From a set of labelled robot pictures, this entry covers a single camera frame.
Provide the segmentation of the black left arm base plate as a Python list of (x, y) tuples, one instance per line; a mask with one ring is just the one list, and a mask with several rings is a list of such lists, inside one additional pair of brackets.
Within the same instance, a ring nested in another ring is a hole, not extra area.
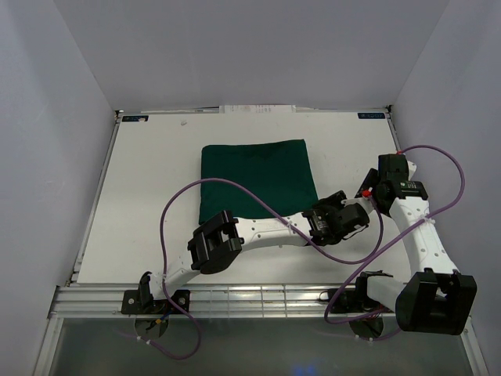
[[(189, 312), (190, 290), (177, 290), (171, 299), (186, 312)], [(181, 314), (167, 299), (154, 300), (151, 298), (148, 302), (143, 303), (139, 290), (124, 292), (120, 313), (124, 315)]]

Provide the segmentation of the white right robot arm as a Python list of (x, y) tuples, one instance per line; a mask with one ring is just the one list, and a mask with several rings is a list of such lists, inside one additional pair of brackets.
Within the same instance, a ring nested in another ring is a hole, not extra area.
[(403, 331), (459, 335), (477, 293), (472, 276), (449, 258), (430, 218), (423, 183), (411, 179), (403, 154), (378, 157), (378, 169), (361, 187), (370, 190), (377, 208), (403, 235), (411, 278), (401, 282), (384, 272), (362, 272), (353, 299), (363, 311), (382, 306), (395, 313)]

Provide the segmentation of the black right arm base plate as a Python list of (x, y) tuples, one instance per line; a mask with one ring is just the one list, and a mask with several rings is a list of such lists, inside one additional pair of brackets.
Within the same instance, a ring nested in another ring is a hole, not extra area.
[(330, 313), (393, 313), (388, 307), (370, 298), (360, 298), (354, 289), (344, 290), (330, 309)]

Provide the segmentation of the dark green surgical drape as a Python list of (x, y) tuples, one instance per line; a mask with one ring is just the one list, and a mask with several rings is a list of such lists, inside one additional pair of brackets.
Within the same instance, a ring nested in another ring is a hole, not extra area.
[[(318, 201), (303, 139), (253, 145), (207, 145), (201, 151), (200, 177), (238, 183), (281, 216), (308, 210)], [(245, 219), (272, 216), (234, 186), (202, 183), (199, 223), (223, 210)]]

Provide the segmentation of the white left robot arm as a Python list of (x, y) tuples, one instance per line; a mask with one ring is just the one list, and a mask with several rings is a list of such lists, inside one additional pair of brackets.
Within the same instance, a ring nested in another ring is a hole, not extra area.
[(167, 257), (163, 273), (145, 272), (139, 280), (139, 304), (149, 313), (161, 311), (166, 294), (173, 295), (200, 274), (220, 273), (237, 255), (259, 248), (315, 244), (323, 247), (347, 240), (369, 225), (372, 204), (347, 199), (343, 191), (320, 200), (307, 211), (281, 218), (244, 219), (221, 211), (193, 231), (187, 250)]

